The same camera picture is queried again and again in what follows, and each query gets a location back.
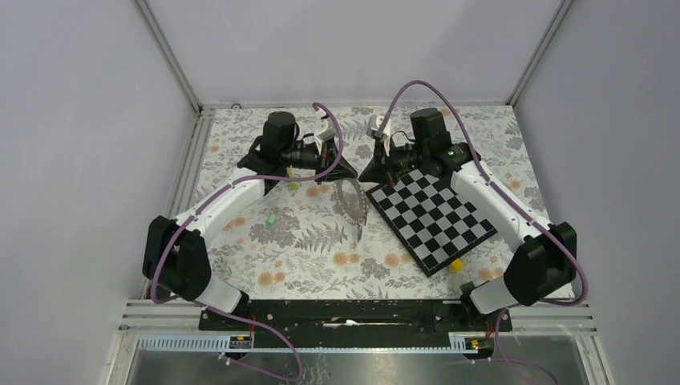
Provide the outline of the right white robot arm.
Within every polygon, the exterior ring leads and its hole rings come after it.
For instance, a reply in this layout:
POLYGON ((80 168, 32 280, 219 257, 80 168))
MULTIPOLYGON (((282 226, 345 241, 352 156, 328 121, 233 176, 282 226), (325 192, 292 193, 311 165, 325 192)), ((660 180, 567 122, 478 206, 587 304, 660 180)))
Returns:
POLYGON ((470 330, 480 330, 502 308, 531 306, 585 275, 576 260, 577 234, 566 222, 554 225, 532 214, 527 205, 503 185, 481 160, 470 140, 455 143, 443 114, 434 107, 411 113, 414 139, 397 146, 389 115, 369 120, 366 134, 374 154, 359 177, 361 182, 396 184, 419 171, 447 182, 488 220, 512 251, 500 278, 473 287, 459 310, 470 330))

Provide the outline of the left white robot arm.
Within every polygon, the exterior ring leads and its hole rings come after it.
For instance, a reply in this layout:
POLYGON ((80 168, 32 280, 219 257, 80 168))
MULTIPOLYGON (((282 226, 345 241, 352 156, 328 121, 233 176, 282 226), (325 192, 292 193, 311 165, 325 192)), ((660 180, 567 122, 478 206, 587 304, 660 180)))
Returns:
POLYGON ((214 238, 278 183, 294 181, 288 168, 313 171, 309 179, 318 184, 358 175, 342 155, 344 139, 337 118, 321 103, 314 103, 313 108, 320 126, 312 142, 300 135, 292 113, 274 111, 220 187, 173 218, 152 220, 142 272, 150 281, 149 295, 154 303, 163 303, 157 293, 162 287, 170 293, 170 300, 181 298, 218 311, 218 319, 231 330, 247 323, 249 309, 242 303, 246 293, 213 275, 208 248, 214 238))

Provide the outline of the floral patterned mat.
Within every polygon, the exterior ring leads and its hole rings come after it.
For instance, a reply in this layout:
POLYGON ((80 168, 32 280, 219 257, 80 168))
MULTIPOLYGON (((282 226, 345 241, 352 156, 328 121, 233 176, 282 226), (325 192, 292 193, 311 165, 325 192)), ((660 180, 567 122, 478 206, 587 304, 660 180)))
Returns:
MULTIPOLYGON (((386 107, 330 107, 345 138, 343 156, 361 172, 373 152, 366 136, 371 116, 386 107)), ((456 107, 482 159, 536 214, 548 217, 514 111, 509 106, 456 107)), ((276 109, 220 109, 212 123, 194 200, 216 190, 261 134, 276 109)), ((348 222, 333 184, 279 183, 243 209, 208 248, 213 272, 256 299, 458 298, 467 282, 500 278, 512 259, 496 234, 431 277, 421 271, 370 205, 362 240, 348 222), (270 213, 275 226, 265 225, 270 213)))

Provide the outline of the yellow and purple block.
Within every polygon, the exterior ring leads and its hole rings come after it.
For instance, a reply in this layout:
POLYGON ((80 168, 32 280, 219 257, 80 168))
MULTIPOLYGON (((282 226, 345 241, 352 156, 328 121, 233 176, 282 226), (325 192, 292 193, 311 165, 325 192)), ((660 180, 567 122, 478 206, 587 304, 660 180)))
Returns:
POLYGON ((287 167, 287 168, 286 168, 286 171, 287 171, 287 176, 288 176, 288 178, 289 178, 289 186, 290 186, 290 188, 291 188, 293 191, 297 190, 297 189, 298 189, 298 187, 297 187, 298 184, 297 184, 297 182, 294 180, 295 175, 294 175, 294 172, 293 172, 293 168, 292 168, 292 167, 287 167))

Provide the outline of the black white checkerboard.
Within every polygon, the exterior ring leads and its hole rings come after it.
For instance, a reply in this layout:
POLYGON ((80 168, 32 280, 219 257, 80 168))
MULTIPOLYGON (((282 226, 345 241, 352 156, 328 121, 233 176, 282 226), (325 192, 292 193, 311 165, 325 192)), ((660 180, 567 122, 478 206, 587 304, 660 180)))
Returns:
POLYGON ((366 194, 427 277, 497 234, 490 221, 446 181, 419 170, 394 185, 376 185, 366 194))

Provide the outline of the key with green tag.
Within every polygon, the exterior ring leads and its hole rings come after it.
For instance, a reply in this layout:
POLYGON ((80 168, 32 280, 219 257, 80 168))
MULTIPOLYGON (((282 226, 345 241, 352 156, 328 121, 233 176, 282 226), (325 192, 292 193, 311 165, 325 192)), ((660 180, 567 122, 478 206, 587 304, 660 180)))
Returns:
POLYGON ((265 221, 265 225, 272 227, 275 226, 278 221, 278 215, 276 213, 270 213, 265 221))

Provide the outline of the yellow cube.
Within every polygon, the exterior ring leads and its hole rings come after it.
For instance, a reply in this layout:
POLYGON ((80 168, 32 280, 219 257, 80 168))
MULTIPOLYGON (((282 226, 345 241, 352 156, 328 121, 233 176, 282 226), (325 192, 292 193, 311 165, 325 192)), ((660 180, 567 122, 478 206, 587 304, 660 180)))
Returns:
POLYGON ((464 268, 464 263, 460 259, 455 259, 449 264, 448 268, 452 272, 459 272, 464 268))

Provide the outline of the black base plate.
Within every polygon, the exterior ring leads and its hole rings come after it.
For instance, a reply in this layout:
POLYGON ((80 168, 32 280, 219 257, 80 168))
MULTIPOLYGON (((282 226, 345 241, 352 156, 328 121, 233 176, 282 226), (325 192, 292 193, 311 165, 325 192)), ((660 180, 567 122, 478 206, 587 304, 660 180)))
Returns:
POLYGON ((512 331, 508 315, 475 315, 458 300, 249 300, 235 319, 205 310, 201 331, 270 334, 285 345, 298 341, 346 341, 350 346, 423 341, 446 333, 492 338, 512 331))

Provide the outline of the right aluminium frame post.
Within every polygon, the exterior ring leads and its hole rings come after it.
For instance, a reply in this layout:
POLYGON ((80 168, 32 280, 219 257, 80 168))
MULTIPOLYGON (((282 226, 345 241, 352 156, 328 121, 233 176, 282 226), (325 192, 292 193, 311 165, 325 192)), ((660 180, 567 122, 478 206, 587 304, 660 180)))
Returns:
POLYGON ((556 37, 557 32, 559 31, 561 25, 567 18, 567 15, 571 8, 573 7, 574 2, 575 2, 574 0, 561 0, 559 2, 555 13, 551 17, 550 22, 548 23, 548 26, 546 27, 544 33, 541 35, 541 38, 534 52, 532 53, 530 60, 525 66, 518 82, 516 83, 516 86, 513 88, 511 95, 506 100, 506 104, 508 106, 515 107, 520 101, 520 98, 523 95, 524 90, 528 86, 528 83, 530 82, 534 72, 538 68, 545 53, 547 52, 552 41, 556 37))

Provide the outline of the aluminium frame post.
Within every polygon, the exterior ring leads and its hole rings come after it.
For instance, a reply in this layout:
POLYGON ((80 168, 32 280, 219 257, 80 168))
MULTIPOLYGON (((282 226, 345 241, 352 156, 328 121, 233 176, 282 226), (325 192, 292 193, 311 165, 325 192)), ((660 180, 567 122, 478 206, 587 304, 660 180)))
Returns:
POLYGON ((557 32, 559 31, 561 25, 567 18, 567 15, 571 8, 573 7, 574 2, 575 2, 574 0, 561 0, 559 2, 555 13, 551 17, 550 22, 548 23, 548 26, 546 27, 544 33, 541 35, 541 38, 534 52, 532 53, 530 60, 525 66, 518 82, 516 83, 516 86, 513 88, 511 95, 506 100, 506 104, 508 106, 515 107, 520 101, 520 98, 523 95, 524 90, 528 86, 528 83, 530 82, 534 72, 538 68, 545 53, 547 52, 552 41, 556 37, 557 32))
POLYGON ((196 95, 196 92, 189 82, 188 76, 180 65, 180 61, 174 53, 150 2, 147 0, 132 0, 132 4, 136 7, 142 23, 147 28, 161 58, 168 67, 172 77, 177 82, 189 107, 195 115, 199 115, 203 111, 202 102, 196 95))

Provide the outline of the left aluminium frame post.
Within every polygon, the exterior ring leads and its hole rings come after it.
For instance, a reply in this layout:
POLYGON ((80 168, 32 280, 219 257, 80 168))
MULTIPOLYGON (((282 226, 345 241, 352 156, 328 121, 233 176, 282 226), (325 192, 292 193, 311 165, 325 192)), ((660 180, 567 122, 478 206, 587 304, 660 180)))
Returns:
POLYGON ((147 0, 132 0, 132 4, 136 7, 142 23, 147 28, 161 58, 168 67, 172 77, 177 82, 189 107, 195 115, 199 115, 203 111, 202 102, 196 95, 196 92, 189 82, 188 76, 180 65, 180 61, 174 53, 150 2, 147 0))

